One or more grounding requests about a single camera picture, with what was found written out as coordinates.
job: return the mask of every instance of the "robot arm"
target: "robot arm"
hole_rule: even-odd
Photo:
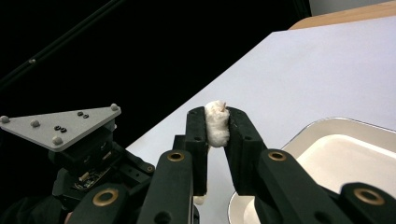
[[[267,148],[244,111],[227,109],[230,139],[224,150],[233,186],[239,195],[255,197],[261,223],[396,220],[396,200],[385,191],[364,183],[347,183],[339,195],[323,188],[288,152]],[[156,168],[112,142],[109,132],[99,130],[75,147],[50,153],[65,167],[53,192],[73,211],[68,224],[199,223],[192,198],[206,194],[210,148],[203,106],[189,111],[185,134],[175,135],[173,148],[161,155]],[[92,151],[76,146],[92,146]],[[97,158],[96,163],[90,166],[87,158]]]

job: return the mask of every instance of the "robotic hand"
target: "robotic hand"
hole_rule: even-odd
[[[347,183],[338,195],[319,186],[288,152],[267,148],[245,112],[226,108],[230,136],[224,150],[233,185],[239,195],[255,196],[261,223],[394,223],[396,200],[384,190]],[[210,145],[205,108],[188,113],[186,133],[175,135],[173,148],[161,155],[156,168],[112,141],[119,114],[120,108],[112,105],[2,117],[1,128],[48,148],[52,162],[62,165],[53,196],[73,211],[68,224],[198,224],[192,198],[206,194]],[[76,120],[79,126],[63,135],[69,132],[66,127],[51,127],[56,119]],[[29,131],[21,125],[26,122]],[[45,137],[54,130],[59,135]]]

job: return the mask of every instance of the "white tray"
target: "white tray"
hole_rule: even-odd
[[[322,119],[306,126],[282,150],[297,158],[314,180],[340,193],[345,183],[363,182],[396,198],[396,132],[353,119]],[[234,193],[231,224],[260,224],[253,196]]]

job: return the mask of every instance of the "small white object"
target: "small white object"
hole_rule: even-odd
[[[230,139],[228,118],[230,111],[225,103],[217,100],[205,106],[207,141],[212,147],[226,147]]]
[[[206,195],[204,195],[204,196],[194,196],[193,199],[194,199],[194,203],[195,204],[202,205],[205,202]]]

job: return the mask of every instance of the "white tabletop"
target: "white tabletop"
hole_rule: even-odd
[[[157,164],[185,133],[188,111],[215,100],[245,111],[271,148],[325,118],[396,130],[396,17],[274,32],[127,149]],[[207,172],[200,223],[229,223],[223,148],[210,150]]]

